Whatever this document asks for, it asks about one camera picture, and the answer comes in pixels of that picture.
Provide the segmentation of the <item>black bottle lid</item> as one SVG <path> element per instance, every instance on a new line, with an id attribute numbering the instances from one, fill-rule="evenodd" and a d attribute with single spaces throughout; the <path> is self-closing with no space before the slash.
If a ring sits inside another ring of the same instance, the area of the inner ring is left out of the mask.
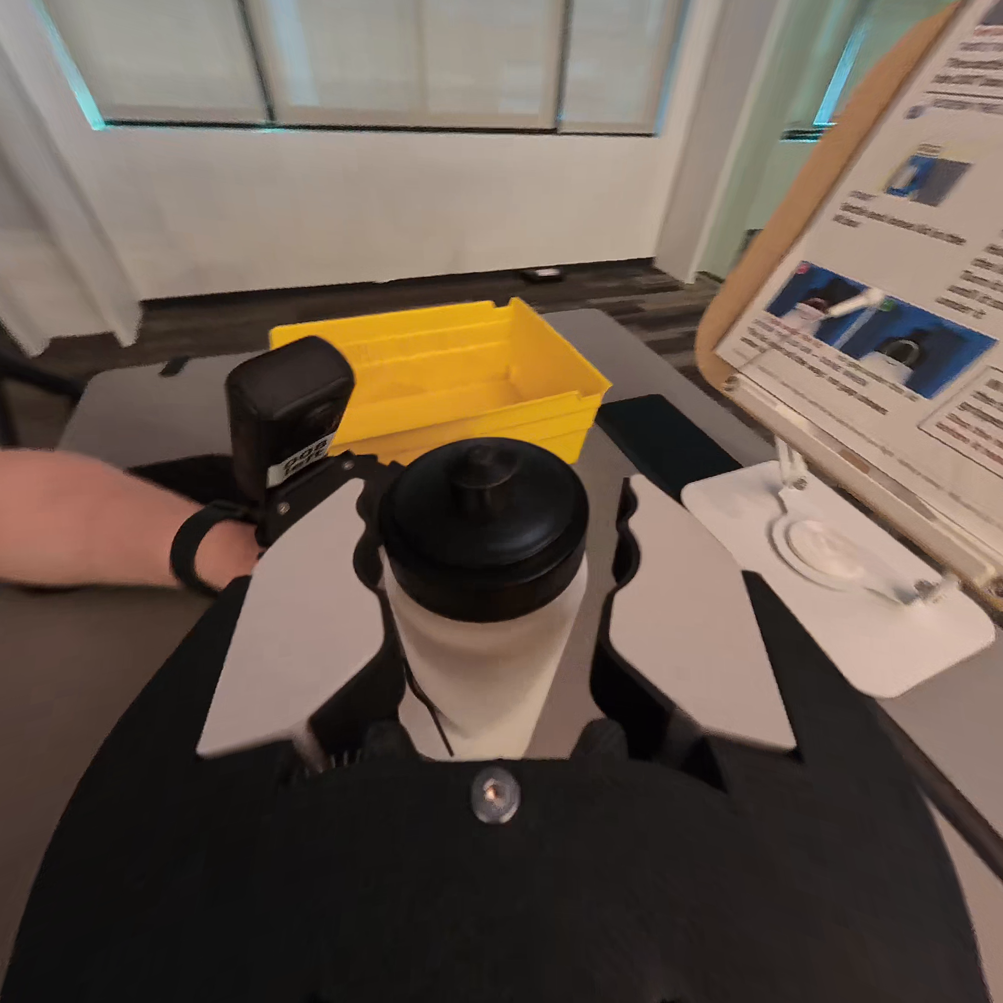
<path id="1" fill-rule="evenodd" d="M 420 608 L 498 623 L 555 602 L 583 565 L 589 501 L 549 450 L 503 437 L 443 445 L 388 485 L 378 533 L 397 586 Z"/>

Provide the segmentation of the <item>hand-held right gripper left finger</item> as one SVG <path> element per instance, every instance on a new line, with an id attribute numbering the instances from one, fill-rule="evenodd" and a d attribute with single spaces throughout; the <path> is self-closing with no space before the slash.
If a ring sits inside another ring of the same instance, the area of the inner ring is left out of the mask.
<path id="1" fill-rule="evenodd" d="M 310 764 L 359 750 L 399 721 L 405 670 L 383 589 L 367 484 L 350 477 L 257 565 L 196 753 L 289 741 Z"/>

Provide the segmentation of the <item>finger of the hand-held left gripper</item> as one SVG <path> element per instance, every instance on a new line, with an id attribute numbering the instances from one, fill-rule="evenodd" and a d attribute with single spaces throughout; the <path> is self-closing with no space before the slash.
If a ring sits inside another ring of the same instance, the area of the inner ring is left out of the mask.
<path id="1" fill-rule="evenodd" d="M 452 759 L 449 718 L 439 707 L 445 693 L 446 622 L 422 611 L 397 584 L 383 584 L 382 591 L 404 668 L 399 719 L 423 757 Z"/>

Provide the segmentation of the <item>person's left forearm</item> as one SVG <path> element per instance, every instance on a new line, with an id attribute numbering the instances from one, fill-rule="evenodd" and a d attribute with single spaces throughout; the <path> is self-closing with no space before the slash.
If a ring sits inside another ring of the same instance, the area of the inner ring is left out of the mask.
<path id="1" fill-rule="evenodd" d="M 177 588 L 171 545 L 196 513 L 194 501 L 99 460 L 3 449 L 2 583 Z"/>

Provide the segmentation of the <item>black smooth desk mat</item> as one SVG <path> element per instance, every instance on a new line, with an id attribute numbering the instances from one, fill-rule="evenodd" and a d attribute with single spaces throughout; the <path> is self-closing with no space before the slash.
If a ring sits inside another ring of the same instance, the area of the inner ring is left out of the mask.
<path id="1" fill-rule="evenodd" d="M 678 504 L 689 484 L 741 469 L 733 456 L 662 395 L 603 403 L 597 424 L 639 473 Z"/>

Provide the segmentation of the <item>white plastic bottle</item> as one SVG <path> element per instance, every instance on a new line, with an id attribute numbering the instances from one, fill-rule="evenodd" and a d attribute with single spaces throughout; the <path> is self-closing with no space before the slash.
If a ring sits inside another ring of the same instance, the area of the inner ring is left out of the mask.
<path id="1" fill-rule="evenodd" d="M 399 586 L 388 558 L 383 551 L 379 555 L 382 584 Z M 449 620 L 413 600 L 422 611 L 446 622 L 445 693 L 439 707 L 449 718 L 452 759 L 511 760 L 527 752 L 578 617 L 588 577 L 588 559 L 582 558 L 575 577 L 552 603 L 495 623 Z"/>

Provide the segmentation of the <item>black wristband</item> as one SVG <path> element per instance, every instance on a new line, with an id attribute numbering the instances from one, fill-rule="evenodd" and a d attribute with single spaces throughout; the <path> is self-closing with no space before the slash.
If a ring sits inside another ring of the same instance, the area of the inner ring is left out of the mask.
<path id="1" fill-rule="evenodd" d="M 195 553 L 200 542 L 208 530 L 222 520 L 244 521 L 250 524 L 255 529 L 258 542 L 252 514 L 247 508 L 239 508 L 226 503 L 214 503 L 205 508 L 196 508 L 181 522 L 169 549 L 169 570 L 176 581 L 189 592 L 205 597 L 214 597 L 222 592 L 207 587 L 194 571 Z"/>

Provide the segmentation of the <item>white framed window partition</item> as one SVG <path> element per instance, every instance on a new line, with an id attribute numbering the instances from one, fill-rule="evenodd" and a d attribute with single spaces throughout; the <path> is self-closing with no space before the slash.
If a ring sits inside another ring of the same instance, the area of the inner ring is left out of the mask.
<path id="1" fill-rule="evenodd" d="M 652 258 L 702 267 L 776 2 L 693 2 L 657 137 L 91 128 L 32 2 L 2 52 L 127 299 Z"/>

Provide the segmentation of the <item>white board stand base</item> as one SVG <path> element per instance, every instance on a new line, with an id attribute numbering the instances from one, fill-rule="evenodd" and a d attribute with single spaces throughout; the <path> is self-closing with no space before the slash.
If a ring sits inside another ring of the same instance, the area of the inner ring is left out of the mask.
<path id="1" fill-rule="evenodd" d="M 809 473 L 779 458 L 689 483 L 682 503 L 758 574 L 846 680 L 896 698 L 989 648 L 990 617 Z"/>

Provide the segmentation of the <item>yellow plastic bin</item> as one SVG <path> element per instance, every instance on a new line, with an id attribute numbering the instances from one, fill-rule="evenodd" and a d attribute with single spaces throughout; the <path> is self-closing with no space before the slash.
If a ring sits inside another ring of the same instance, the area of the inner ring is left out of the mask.
<path id="1" fill-rule="evenodd" d="M 332 456 L 407 465 L 441 445 L 503 437 L 574 464 L 612 386 L 519 298 L 281 325 L 269 347 L 309 336 L 355 375 Z"/>

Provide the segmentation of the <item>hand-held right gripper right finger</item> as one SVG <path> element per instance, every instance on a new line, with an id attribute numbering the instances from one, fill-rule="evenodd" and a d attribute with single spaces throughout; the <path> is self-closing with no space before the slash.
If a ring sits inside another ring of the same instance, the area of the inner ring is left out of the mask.
<path id="1" fill-rule="evenodd" d="M 688 756 L 712 738 L 771 753 L 796 735 L 735 559 L 644 474 L 623 480 L 613 587 L 589 685 L 630 756 Z"/>

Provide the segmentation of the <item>person's left hand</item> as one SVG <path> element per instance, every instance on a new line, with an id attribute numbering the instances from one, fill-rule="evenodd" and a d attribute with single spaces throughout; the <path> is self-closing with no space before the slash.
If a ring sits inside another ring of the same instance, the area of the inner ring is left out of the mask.
<path id="1" fill-rule="evenodd" d="M 233 580 L 249 576 L 261 556 L 255 529 L 244 521 L 214 524 L 196 550 L 194 571 L 200 581 L 220 592 Z"/>

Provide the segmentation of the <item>wooden instruction sheet board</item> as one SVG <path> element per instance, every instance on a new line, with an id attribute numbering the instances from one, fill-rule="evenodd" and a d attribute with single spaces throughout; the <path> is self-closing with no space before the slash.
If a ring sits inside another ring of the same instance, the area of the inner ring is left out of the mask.
<path id="1" fill-rule="evenodd" d="M 871 71 L 700 323 L 706 382 L 1001 611 L 1001 2 Z"/>

